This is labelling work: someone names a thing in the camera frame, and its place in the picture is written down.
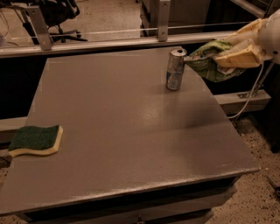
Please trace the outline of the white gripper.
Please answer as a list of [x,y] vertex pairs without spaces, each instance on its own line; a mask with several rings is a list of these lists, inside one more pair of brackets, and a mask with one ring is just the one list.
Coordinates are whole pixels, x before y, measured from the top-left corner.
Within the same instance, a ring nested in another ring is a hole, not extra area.
[[258,67],[267,55],[280,64],[280,9],[268,19],[258,18],[243,26],[225,41],[231,44],[231,48],[213,58],[220,67]]

